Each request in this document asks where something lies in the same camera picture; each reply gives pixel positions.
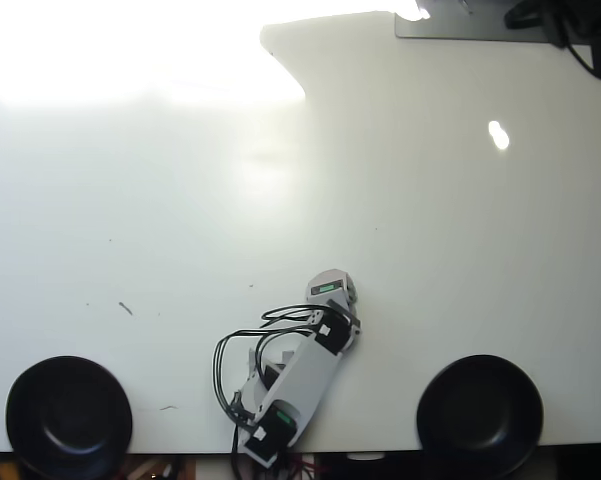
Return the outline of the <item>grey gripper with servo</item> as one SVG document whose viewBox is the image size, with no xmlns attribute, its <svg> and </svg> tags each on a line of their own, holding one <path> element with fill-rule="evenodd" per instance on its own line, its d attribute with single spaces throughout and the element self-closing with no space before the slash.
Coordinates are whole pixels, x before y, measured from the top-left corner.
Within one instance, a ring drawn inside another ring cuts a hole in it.
<svg viewBox="0 0 601 480">
<path fill-rule="evenodd" d="M 352 306 L 353 297 L 349 289 L 351 278 L 349 274 L 339 269 L 329 269 L 318 275 L 307 285 L 306 300 L 311 304 L 325 305 L 333 300 L 341 306 Z"/>
</svg>

